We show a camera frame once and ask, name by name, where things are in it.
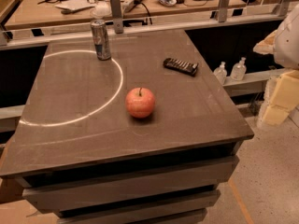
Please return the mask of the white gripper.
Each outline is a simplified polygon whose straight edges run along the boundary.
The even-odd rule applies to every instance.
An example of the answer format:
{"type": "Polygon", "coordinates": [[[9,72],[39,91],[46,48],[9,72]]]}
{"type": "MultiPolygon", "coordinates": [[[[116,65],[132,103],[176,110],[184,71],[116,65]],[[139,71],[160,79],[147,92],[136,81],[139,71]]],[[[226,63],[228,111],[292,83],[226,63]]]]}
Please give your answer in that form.
{"type": "MultiPolygon", "coordinates": [[[[257,43],[253,51],[262,55],[273,54],[276,33],[277,31],[273,31],[257,43]]],[[[293,111],[299,105],[298,70],[283,73],[278,77],[270,105],[265,109],[262,117],[262,121],[268,125],[280,125],[289,116],[287,111],[293,111]]]]}

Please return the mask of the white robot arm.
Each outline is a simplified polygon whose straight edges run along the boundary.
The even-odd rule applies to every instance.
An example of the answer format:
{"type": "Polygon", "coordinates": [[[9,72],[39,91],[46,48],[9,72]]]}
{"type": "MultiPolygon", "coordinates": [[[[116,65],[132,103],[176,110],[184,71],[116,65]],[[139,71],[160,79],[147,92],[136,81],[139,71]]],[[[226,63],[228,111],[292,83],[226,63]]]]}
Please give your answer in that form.
{"type": "Polygon", "coordinates": [[[253,51],[272,54],[287,69],[267,81],[258,117],[261,125],[278,126],[299,106],[299,5],[253,51]]]}

